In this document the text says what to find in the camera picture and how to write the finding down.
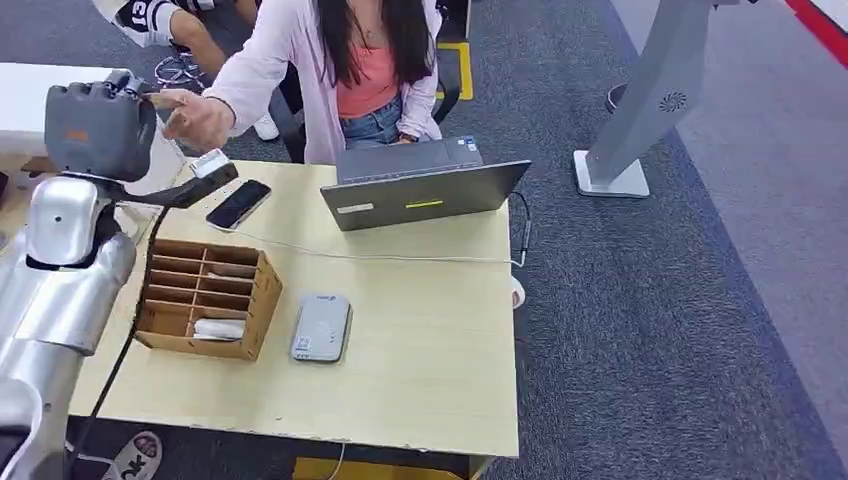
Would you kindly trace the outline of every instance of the woman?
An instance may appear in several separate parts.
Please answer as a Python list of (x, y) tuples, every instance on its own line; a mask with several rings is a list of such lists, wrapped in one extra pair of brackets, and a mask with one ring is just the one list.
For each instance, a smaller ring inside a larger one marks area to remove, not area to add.
[(303, 95), (307, 163), (335, 163), (345, 148), (441, 138), (431, 116), (438, 76), (435, 0), (265, 0), (253, 35), (165, 134), (202, 151), (221, 147), (262, 114), (291, 62)]

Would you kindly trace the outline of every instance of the black cable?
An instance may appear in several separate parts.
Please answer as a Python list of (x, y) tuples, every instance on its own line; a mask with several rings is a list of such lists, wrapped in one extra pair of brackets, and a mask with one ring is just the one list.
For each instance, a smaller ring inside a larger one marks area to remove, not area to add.
[(518, 191), (509, 192), (510, 195), (515, 195), (516, 197), (521, 199), (521, 203), (524, 204), (524, 213), (527, 218), (524, 220), (524, 233), (522, 235), (521, 241), (521, 261), (518, 262), (519, 267), (524, 266), (524, 260), (527, 259), (527, 250), (530, 248), (530, 231), (533, 228), (533, 217), (530, 215), (530, 204), (527, 203), (527, 199), (524, 198), (524, 195)]
[(79, 457), (79, 454), (82, 451), (82, 447), (85, 444), (89, 433), (91, 432), (91, 427), (94, 424), (94, 419), (97, 418), (97, 415), (100, 413), (100, 408), (106, 401), (106, 396), (109, 394), (109, 390), (112, 388), (112, 383), (115, 382), (115, 378), (118, 376), (118, 371), (121, 369), (121, 365), (124, 363), (124, 358), (126, 358), (127, 356), (127, 352), (130, 349), (130, 345), (132, 345), (133, 338), (135, 337), (135, 332), (138, 329), (138, 319), (141, 317), (141, 312), (144, 309), (144, 287), (150, 281), (150, 268), (153, 259), (153, 242), (156, 240), (156, 235), (159, 233), (159, 227), (162, 226), (162, 221), (165, 220), (165, 215), (168, 214), (168, 211), (170, 209), (171, 207), (164, 207), (162, 209), (162, 212), (159, 214), (159, 217), (153, 223), (153, 228), (150, 229), (150, 237), (147, 243), (147, 254), (145, 255), (144, 259), (144, 280), (141, 283), (141, 293), (139, 293), (138, 296), (138, 303), (135, 304), (135, 315), (133, 316), (132, 324), (130, 325), (130, 331), (129, 333), (127, 333), (127, 338), (126, 340), (124, 340), (124, 345), (121, 347), (121, 351), (118, 353), (118, 357), (115, 359), (115, 363), (112, 365), (112, 370), (109, 372), (109, 378), (106, 379), (106, 383), (103, 385), (103, 389), (100, 390), (100, 396), (97, 397), (97, 402), (94, 404), (94, 408), (91, 409), (91, 413), (88, 415), (88, 417), (86, 417), (85, 423), (83, 423), (82, 426), (82, 430), (80, 431), (80, 434), (77, 435), (77, 440), (73, 443), (74, 449), (71, 451), (70, 456), (68, 457), (68, 463), (66, 468), (65, 476), (67, 478), (71, 478), (74, 462), (76, 462), (77, 457)]

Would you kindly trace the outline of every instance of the red stripe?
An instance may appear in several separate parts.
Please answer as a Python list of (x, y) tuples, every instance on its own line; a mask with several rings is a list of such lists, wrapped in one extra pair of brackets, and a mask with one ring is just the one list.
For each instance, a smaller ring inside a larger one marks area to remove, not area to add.
[(825, 15), (810, 0), (786, 0), (795, 15), (848, 68), (848, 32)]

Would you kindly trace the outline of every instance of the shoe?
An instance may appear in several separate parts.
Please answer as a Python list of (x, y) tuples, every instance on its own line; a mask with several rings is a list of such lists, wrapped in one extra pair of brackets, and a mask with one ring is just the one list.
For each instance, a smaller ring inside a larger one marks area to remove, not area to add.
[(524, 292), (521, 282), (517, 278), (512, 277), (512, 309), (515, 310), (524, 305), (524, 300), (526, 299), (527, 294)]
[[(115, 457), (115, 469), (101, 480), (150, 480), (162, 462), (162, 441), (153, 432), (136, 434)], [(120, 477), (114, 478), (117, 471)]]
[(265, 112), (265, 115), (262, 115), (262, 118), (253, 124), (253, 128), (256, 130), (259, 138), (266, 142), (280, 136), (280, 131), (277, 130), (277, 124), (274, 123), (274, 119), (271, 118), (271, 114), (268, 112)]

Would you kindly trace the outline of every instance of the woman's hand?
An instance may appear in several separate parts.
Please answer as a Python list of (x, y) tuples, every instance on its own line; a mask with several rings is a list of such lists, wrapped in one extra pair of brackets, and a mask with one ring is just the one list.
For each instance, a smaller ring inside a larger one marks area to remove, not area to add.
[(183, 89), (162, 90), (159, 95), (179, 104), (168, 118), (165, 138), (181, 138), (201, 153), (227, 143), (236, 117), (226, 103)]

